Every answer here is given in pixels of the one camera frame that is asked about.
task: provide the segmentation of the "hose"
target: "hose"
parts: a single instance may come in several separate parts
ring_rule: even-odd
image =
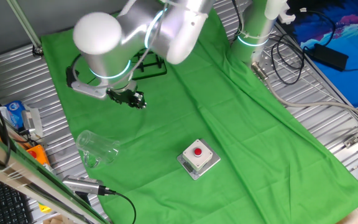
[[[270,89],[270,91],[272,92],[273,96],[275,96],[277,98],[277,100],[279,102],[281,102],[282,104],[284,104],[284,105],[293,106],[293,107],[307,107],[307,106],[321,106],[321,105],[339,106],[341,108],[351,110],[351,111],[353,111],[353,112],[358,114],[358,109],[357,108],[354,108],[352,106],[349,106],[349,105],[346,105],[346,104],[343,104],[343,103],[336,103],[336,102],[291,103],[291,102],[288,102],[288,101],[284,100],[283,98],[279,97],[279,95],[273,89],[272,84],[270,83],[268,78],[265,79],[265,82],[266,82],[268,88]]]

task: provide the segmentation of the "blue light ring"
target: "blue light ring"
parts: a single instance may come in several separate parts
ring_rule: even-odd
[[[247,43],[247,42],[245,42],[244,40],[242,40],[240,37],[238,37],[238,39],[239,39],[240,42],[242,42],[243,44],[248,45],[248,46],[251,46],[251,47],[259,47],[259,46],[262,46],[262,45],[266,44],[267,41],[269,40],[269,39],[266,39],[266,41],[263,42],[263,43],[261,43],[261,44],[250,44],[250,43]]]
[[[96,75],[96,76],[99,77],[99,78],[112,79],[112,78],[120,77],[121,75],[125,74],[125,73],[128,71],[128,69],[129,69],[130,66],[131,66],[131,60],[128,61],[127,67],[126,67],[122,72],[120,72],[120,73],[117,74],[117,75],[111,76],[111,77],[104,77],[104,76],[98,75],[98,74],[96,74],[94,71],[92,71],[92,69],[90,69],[90,68],[89,68],[89,69],[91,70],[91,72],[93,73],[93,75]]]

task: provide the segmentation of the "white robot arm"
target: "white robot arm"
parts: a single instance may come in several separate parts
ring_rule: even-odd
[[[145,108],[143,93],[136,91],[136,82],[128,74],[131,58],[150,48],[168,63],[184,61],[195,46],[213,3],[214,0],[174,0],[163,11],[163,5],[156,0],[129,0],[116,18],[103,12],[85,15],[76,24],[73,39],[100,84],[89,86],[76,79],[71,87],[96,98],[109,95],[118,103]],[[75,63],[68,72],[75,75]]]

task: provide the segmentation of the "glass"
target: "glass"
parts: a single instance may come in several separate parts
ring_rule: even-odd
[[[119,141],[113,141],[88,130],[78,136],[75,144],[84,152],[85,165],[90,168],[100,163],[112,163],[119,152]]]

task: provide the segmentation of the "green backdrop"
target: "green backdrop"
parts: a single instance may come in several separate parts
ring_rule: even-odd
[[[72,30],[42,43],[74,138],[88,129],[120,140],[117,160],[88,173],[134,202],[138,224],[324,224],[358,207],[358,181],[232,56],[214,11],[183,63],[138,82],[145,110],[66,86],[65,69],[79,53]],[[84,82],[92,78],[84,60],[78,70]],[[221,161],[194,181],[177,155],[198,138]],[[99,199],[114,223],[132,222],[127,201]]]

